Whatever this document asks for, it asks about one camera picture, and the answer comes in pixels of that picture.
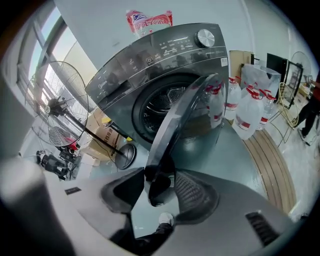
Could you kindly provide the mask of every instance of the control knob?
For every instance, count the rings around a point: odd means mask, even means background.
[[[195,39],[202,47],[213,47],[215,44],[215,36],[207,29],[200,29]]]

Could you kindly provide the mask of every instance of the washing machine drum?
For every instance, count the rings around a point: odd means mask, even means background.
[[[132,120],[137,133],[152,143],[172,105],[197,78],[192,74],[175,74],[148,84],[133,107]]]

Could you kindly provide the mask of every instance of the fan base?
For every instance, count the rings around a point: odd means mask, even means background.
[[[121,154],[116,154],[115,156],[115,164],[120,170],[127,169],[135,160],[137,155],[137,149],[133,144],[126,144],[122,148],[119,149]]]

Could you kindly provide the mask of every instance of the control panel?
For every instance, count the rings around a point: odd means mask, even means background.
[[[95,102],[99,102],[125,81],[141,83],[147,70],[160,75],[166,70],[216,58],[225,58],[221,59],[223,67],[228,65],[227,55],[219,25],[177,25],[146,35],[118,52],[99,70],[85,90]]]

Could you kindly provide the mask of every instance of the red and white package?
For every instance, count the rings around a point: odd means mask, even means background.
[[[172,27],[172,12],[167,10],[164,14],[149,17],[143,12],[137,10],[128,10],[126,20],[129,23],[131,31],[142,38],[152,32]]]

